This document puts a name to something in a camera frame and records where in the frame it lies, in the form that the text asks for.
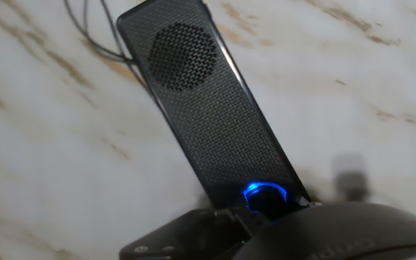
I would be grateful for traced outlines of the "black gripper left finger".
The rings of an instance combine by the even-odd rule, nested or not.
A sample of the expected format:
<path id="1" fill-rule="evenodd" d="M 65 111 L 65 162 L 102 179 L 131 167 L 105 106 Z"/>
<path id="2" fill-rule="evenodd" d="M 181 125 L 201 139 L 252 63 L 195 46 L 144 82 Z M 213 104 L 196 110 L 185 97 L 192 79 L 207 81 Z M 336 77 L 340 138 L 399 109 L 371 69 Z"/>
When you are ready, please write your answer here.
<path id="1" fill-rule="evenodd" d="M 247 207 L 195 209 L 124 246 L 120 260 L 232 260 L 272 222 Z"/>

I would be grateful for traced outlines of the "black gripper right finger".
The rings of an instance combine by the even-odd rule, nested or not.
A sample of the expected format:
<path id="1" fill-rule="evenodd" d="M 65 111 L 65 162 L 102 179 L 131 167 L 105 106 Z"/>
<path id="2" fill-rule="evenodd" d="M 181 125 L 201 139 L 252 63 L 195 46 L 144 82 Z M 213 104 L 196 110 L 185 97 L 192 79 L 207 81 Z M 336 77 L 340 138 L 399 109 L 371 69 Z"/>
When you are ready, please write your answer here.
<path id="1" fill-rule="evenodd" d="M 296 197 L 296 203 L 301 209 L 310 208 L 310 207 L 318 207 L 318 206 L 324 205 L 321 202 L 309 201 L 303 196 Z"/>

